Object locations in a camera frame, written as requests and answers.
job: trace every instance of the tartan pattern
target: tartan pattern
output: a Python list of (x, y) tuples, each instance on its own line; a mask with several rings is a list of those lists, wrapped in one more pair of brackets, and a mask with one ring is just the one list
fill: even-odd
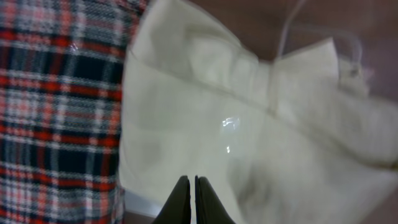
[(120, 223), (121, 79), (146, 0), (0, 1), (0, 223)]

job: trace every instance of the white cloth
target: white cloth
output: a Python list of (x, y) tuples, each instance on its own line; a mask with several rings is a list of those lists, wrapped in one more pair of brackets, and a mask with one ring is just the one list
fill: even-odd
[(202, 175), (236, 223), (357, 223), (398, 185), (353, 159), (396, 160), (398, 110), (339, 91), (331, 40), (270, 65), (202, 10), (160, 0), (123, 92), (121, 184), (160, 204)]

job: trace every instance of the plaid fabric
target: plaid fabric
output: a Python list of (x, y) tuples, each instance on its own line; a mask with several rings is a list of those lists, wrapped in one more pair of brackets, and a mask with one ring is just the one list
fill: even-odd
[(0, 1), (0, 223), (119, 223), (121, 77), (145, 0)]

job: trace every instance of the white fabric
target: white fabric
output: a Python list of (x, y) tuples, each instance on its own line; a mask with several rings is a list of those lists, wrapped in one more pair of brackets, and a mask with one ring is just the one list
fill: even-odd
[(357, 223), (398, 185), (353, 159), (397, 159), (398, 110), (339, 91), (331, 40), (269, 65), (207, 13), (161, 0), (123, 88), (121, 183), (160, 204), (202, 175), (236, 223)]

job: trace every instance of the red plaid cloth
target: red plaid cloth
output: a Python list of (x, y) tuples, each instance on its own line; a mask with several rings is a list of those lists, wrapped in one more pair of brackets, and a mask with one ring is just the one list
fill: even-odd
[(124, 52), (145, 0), (0, 1), (0, 223), (119, 223)]

